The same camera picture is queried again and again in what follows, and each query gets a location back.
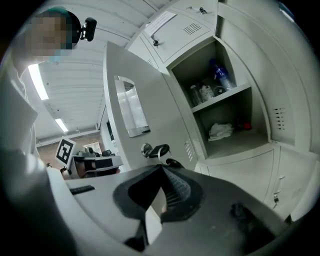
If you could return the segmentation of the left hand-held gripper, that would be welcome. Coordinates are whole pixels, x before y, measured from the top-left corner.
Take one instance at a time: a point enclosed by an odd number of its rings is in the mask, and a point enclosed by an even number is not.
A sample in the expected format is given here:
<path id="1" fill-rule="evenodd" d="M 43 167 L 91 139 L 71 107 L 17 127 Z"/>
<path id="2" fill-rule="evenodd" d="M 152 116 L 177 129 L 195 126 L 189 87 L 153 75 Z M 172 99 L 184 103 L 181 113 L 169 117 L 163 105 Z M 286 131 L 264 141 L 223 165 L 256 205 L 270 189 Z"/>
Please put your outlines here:
<path id="1" fill-rule="evenodd" d="M 60 172 L 64 179 L 84 179 L 118 174 L 123 165 L 120 156 L 110 150 L 102 154 L 95 148 L 82 146 L 62 137 L 55 159 L 62 165 Z"/>

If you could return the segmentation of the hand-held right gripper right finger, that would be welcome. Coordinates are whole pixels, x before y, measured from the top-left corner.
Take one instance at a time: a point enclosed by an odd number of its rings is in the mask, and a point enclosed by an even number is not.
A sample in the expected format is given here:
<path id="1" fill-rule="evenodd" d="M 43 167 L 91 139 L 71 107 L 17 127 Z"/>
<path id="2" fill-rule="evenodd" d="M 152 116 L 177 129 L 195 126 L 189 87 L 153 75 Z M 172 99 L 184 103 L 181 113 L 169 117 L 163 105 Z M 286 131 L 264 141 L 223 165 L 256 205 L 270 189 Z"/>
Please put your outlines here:
<path id="1" fill-rule="evenodd" d="M 166 199 L 166 211 L 161 222 L 181 222 L 192 217 L 204 200 L 204 190 L 196 181 L 196 172 L 184 168 L 162 167 L 161 185 Z"/>

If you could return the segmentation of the clear jar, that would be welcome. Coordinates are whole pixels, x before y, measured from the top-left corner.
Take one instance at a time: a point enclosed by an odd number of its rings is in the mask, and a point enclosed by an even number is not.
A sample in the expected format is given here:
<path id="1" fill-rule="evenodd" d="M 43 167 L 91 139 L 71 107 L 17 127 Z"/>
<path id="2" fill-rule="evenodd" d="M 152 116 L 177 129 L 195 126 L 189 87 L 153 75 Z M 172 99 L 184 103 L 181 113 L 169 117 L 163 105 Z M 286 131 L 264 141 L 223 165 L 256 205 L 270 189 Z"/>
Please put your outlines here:
<path id="1" fill-rule="evenodd" d="M 192 100 L 195 106 L 198 106 L 203 103 L 202 97 L 196 87 L 196 85 L 192 85 L 190 87 L 190 93 L 192 95 Z"/>

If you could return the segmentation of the white paper notice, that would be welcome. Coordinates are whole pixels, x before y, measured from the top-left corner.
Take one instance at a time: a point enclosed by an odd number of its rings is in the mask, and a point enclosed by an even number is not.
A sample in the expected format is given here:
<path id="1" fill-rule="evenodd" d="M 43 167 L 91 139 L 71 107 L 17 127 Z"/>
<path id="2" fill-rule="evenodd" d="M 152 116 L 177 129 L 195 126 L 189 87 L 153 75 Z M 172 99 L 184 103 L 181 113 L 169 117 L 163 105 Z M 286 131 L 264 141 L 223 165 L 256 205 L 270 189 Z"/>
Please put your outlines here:
<path id="1" fill-rule="evenodd" d="M 176 13 L 170 12 L 170 11 L 164 11 L 162 14 L 160 14 L 155 20 L 150 22 L 144 29 L 145 33 L 151 37 L 154 35 L 160 28 L 162 28 L 166 23 L 168 23 L 170 20 L 172 20 L 175 16 L 177 16 Z"/>

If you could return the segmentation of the blue plastic bottle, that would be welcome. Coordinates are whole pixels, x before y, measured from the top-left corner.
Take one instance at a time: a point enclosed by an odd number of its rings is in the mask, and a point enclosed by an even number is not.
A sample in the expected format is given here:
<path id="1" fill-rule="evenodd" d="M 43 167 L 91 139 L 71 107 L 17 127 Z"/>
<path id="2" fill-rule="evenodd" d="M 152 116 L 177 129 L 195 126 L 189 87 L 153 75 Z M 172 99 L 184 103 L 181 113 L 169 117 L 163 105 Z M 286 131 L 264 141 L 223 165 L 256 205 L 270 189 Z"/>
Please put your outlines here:
<path id="1" fill-rule="evenodd" d="M 228 71 L 221 65 L 217 64 L 215 58 L 210 59 L 209 61 L 210 66 L 213 68 L 214 77 L 218 79 L 221 83 L 221 86 L 226 90 L 230 91 L 237 86 L 230 80 Z"/>

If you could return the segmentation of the person's torso in light shirt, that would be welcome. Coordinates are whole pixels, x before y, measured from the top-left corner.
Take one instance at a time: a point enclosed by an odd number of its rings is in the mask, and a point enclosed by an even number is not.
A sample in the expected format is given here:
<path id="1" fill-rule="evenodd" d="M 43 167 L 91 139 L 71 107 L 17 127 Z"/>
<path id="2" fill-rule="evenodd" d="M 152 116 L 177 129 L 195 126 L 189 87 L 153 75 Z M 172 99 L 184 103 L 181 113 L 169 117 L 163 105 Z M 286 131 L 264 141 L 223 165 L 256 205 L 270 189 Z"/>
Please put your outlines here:
<path id="1" fill-rule="evenodd" d="M 0 71 L 1 254 L 79 256 L 67 211 L 73 194 L 37 155 L 36 118 L 8 52 Z"/>

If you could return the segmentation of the white cloth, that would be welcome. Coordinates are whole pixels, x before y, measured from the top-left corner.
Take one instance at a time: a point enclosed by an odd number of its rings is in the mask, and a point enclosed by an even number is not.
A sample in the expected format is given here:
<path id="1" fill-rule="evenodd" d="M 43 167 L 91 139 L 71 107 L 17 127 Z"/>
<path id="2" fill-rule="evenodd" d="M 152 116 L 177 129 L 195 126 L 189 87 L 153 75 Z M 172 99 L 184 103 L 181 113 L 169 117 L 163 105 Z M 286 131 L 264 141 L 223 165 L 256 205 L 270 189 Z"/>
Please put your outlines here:
<path id="1" fill-rule="evenodd" d="M 230 137 L 234 131 L 233 126 L 230 123 L 218 124 L 215 123 L 209 130 L 208 141 L 218 141 L 227 137 Z"/>

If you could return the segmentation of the long ceiling light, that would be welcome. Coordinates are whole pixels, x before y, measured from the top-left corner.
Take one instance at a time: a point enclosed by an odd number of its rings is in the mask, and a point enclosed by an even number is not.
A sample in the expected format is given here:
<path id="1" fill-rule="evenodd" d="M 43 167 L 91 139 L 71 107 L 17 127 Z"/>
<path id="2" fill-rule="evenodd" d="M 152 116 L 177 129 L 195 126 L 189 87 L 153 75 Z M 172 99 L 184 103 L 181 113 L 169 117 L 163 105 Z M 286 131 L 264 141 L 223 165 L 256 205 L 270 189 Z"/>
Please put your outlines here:
<path id="1" fill-rule="evenodd" d="M 68 132 L 68 128 L 66 127 L 66 125 L 64 124 L 63 120 L 61 118 L 57 118 L 55 119 L 55 122 L 57 123 L 57 125 L 60 127 L 60 129 L 66 133 Z"/>
<path id="2" fill-rule="evenodd" d="M 38 64 L 29 65 L 28 71 L 40 99 L 42 101 L 48 100 L 49 96 L 46 92 L 46 89 L 40 74 L 39 65 Z"/>

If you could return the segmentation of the grey metal locker cabinet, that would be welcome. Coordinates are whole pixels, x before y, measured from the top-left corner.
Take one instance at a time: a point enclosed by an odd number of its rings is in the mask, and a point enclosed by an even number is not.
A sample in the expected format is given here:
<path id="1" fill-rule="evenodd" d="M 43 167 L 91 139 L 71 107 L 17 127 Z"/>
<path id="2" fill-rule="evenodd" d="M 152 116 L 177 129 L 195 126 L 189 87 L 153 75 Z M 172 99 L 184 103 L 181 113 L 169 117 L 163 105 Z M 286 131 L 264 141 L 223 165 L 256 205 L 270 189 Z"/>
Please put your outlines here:
<path id="1" fill-rule="evenodd" d="M 218 4 L 225 0 L 173 0 L 139 30 L 128 49 L 165 74 L 190 136 L 194 171 L 234 183 L 282 218 L 300 219 L 320 191 L 320 155 L 273 141 L 266 106 L 255 79 L 240 57 L 220 38 Z M 204 8 L 207 14 L 201 14 Z M 163 12 L 177 14 L 154 35 L 144 29 Z M 153 46 L 158 40 L 160 45 Z M 236 88 L 195 106 L 190 87 L 222 86 L 210 59 L 224 67 Z M 243 124 L 251 124 L 244 130 Z M 208 141 L 215 124 L 231 124 L 231 136 Z M 275 209 L 274 195 L 279 202 Z"/>

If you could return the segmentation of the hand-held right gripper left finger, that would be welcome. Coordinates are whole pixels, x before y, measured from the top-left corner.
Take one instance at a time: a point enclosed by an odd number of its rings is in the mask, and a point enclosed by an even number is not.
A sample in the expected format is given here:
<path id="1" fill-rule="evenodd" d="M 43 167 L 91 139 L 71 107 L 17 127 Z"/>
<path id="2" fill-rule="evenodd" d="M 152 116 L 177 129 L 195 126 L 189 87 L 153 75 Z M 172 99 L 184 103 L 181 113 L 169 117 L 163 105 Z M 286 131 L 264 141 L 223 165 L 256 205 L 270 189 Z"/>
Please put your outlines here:
<path id="1" fill-rule="evenodd" d="M 134 170 L 134 176 L 120 183 L 113 191 L 113 201 L 121 213 L 130 219 L 145 220 L 145 213 L 154 201 L 163 176 L 161 165 Z"/>

